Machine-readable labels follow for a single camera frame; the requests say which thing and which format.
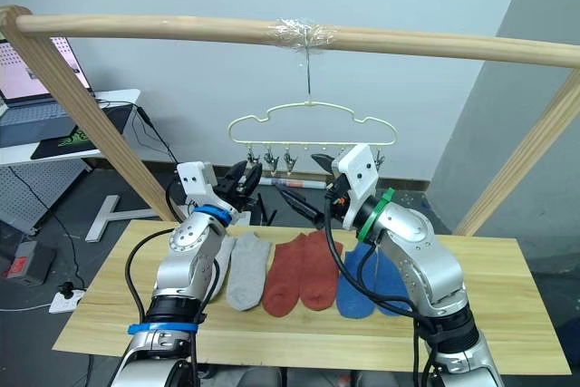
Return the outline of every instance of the clear tape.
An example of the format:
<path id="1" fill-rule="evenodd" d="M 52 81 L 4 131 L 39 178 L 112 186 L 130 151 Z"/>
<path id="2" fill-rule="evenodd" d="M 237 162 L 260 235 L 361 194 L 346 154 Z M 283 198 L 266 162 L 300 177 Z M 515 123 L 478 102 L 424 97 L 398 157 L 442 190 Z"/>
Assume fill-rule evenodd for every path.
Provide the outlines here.
<path id="1" fill-rule="evenodd" d="M 323 48 L 330 44 L 336 36 L 334 29 L 301 20 L 280 18 L 276 20 L 276 25 L 270 26 L 270 28 L 269 36 L 272 45 L 288 47 L 297 51 L 304 49 L 310 51 L 316 47 Z"/>

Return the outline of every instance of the wooden rod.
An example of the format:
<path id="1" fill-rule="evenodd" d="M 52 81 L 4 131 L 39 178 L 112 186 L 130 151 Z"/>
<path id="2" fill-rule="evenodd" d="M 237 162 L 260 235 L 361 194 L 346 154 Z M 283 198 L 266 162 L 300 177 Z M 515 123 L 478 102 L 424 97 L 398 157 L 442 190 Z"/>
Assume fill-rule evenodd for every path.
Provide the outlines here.
<path id="1" fill-rule="evenodd" d="M 573 70 L 526 137 L 453 234 L 473 236 L 580 111 L 580 70 Z"/>
<path id="2" fill-rule="evenodd" d="M 299 43 L 292 26 L 276 20 L 178 15 L 21 15 L 18 29 L 27 35 L 157 38 L 240 44 Z M 318 47 L 353 52 L 414 54 L 509 63 L 580 68 L 580 46 L 541 41 L 317 25 Z"/>
<path id="3" fill-rule="evenodd" d="M 131 150 L 94 98 L 84 89 L 50 38 L 47 36 L 31 38 L 17 29 L 17 18 L 29 14 L 30 11 L 21 6 L 2 8 L 0 31 L 111 165 L 162 219 L 174 220 L 165 202 L 165 189 L 147 170 L 139 156 Z"/>

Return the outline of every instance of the laptop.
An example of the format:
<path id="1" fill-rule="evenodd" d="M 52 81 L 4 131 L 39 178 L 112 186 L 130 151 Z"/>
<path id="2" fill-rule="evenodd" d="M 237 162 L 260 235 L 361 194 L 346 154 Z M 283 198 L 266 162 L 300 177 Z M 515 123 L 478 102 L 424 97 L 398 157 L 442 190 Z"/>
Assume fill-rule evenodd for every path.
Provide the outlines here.
<path id="1" fill-rule="evenodd" d="M 0 147 L 70 135 L 75 127 L 74 121 L 3 38 L 0 34 L 0 97 L 7 109 L 0 116 Z M 51 39 L 76 77 L 92 94 L 66 38 Z"/>

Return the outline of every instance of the gray sock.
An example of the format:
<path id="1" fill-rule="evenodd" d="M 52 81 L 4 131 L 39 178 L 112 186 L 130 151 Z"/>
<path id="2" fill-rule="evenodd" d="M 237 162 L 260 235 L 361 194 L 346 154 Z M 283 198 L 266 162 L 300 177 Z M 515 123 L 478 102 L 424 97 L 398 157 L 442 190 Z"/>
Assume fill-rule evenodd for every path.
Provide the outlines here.
<path id="1" fill-rule="evenodd" d="M 270 243 L 254 233 L 245 233 L 237 239 L 226 292 L 227 301 L 235 309 L 243 311 L 259 304 L 269 253 Z"/>
<path id="2" fill-rule="evenodd" d="M 209 298 L 209 301 L 213 301 L 216 298 L 216 296 L 218 296 L 219 290 L 221 289 L 221 286 L 224 284 L 224 278 L 226 277 L 227 267 L 229 266 L 229 255 L 232 253 L 232 248 L 234 247 L 235 243 L 236 238 L 230 236 L 224 237 L 224 240 L 222 240 L 221 242 L 221 247 L 219 248 L 219 251 L 217 252 L 216 255 L 217 264 L 219 265 L 219 278 L 217 279 L 216 290 L 214 290 L 214 293 L 211 295 L 211 298 Z M 208 292 L 215 278 L 216 278 L 216 268 L 212 267 L 211 281 L 209 282 Z"/>

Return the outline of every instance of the power strip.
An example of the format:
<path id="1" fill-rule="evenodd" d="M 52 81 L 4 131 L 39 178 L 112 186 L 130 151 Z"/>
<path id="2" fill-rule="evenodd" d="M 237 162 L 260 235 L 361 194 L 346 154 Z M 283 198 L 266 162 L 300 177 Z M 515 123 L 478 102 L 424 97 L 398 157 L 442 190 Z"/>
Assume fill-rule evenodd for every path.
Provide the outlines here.
<path id="1" fill-rule="evenodd" d="M 69 299 L 66 299 L 63 294 L 57 292 L 51 302 L 48 313 L 56 314 L 73 312 L 83 296 L 84 290 L 73 290 L 72 296 Z"/>

